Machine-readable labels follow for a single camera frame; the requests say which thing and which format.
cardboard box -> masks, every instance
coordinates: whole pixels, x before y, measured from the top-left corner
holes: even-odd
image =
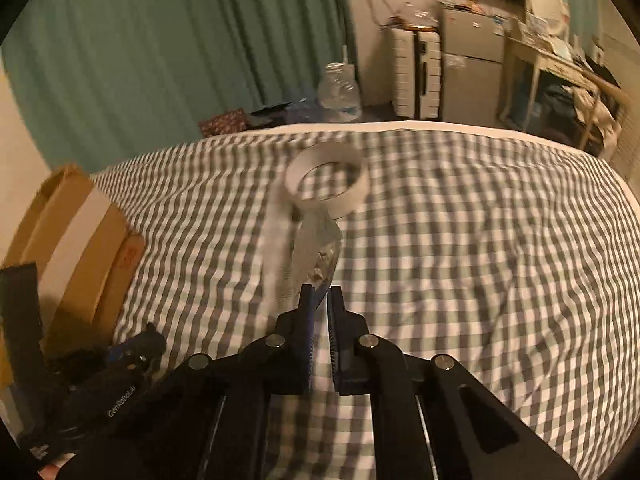
[[[120,209],[76,166],[42,184],[2,266],[36,263],[46,357],[110,344],[143,250]],[[12,381],[0,331],[0,392]]]

clear plastic bottle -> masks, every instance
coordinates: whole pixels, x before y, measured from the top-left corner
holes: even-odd
[[[330,123],[349,123],[362,115],[360,88],[346,63],[329,63],[318,85],[318,101]]]

tape roll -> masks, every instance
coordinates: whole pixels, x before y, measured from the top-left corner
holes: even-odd
[[[298,196],[298,186],[305,175],[315,168],[342,162],[358,168],[358,177],[345,192],[324,200],[304,200]],[[359,208],[369,193],[369,173],[362,154],[353,146],[340,142],[321,142],[300,152],[287,166],[284,187],[291,201],[300,210],[308,211],[324,206],[334,220],[348,215]]]
[[[345,192],[324,200],[301,198],[298,186],[305,175],[332,162],[355,166],[356,181]],[[353,146],[333,141],[300,152],[287,166],[283,179],[271,186],[261,247],[264,301],[273,317],[295,307],[303,283],[314,283],[318,294],[320,289],[328,288],[341,245],[335,219],[359,208],[368,193],[369,173],[362,154]],[[303,219],[291,250],[294,208],[300,210]]]

gray mini fridge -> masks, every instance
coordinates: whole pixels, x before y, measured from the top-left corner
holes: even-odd
[[[442,120],[493,128],[504,57],[502,23],[445,9],[442,41]]]

bed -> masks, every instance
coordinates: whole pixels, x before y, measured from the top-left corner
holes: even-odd
[[[270,183],[323,140],[367,159],[366,204],[338,220],[334,285],[404,352],[452,354],[595,480],[639,418],[640,206],[604,162],[507,130],[403,121],[299,124],[140,156],[96,176],[146,239],[116,339],[151,321],[162,368],[264,335],[258,250]],[[346,176],[320,168],[320,198]],[[366,397],[333,392],[316,311],[312,393],[277,398],[269,478],[374,478]]]

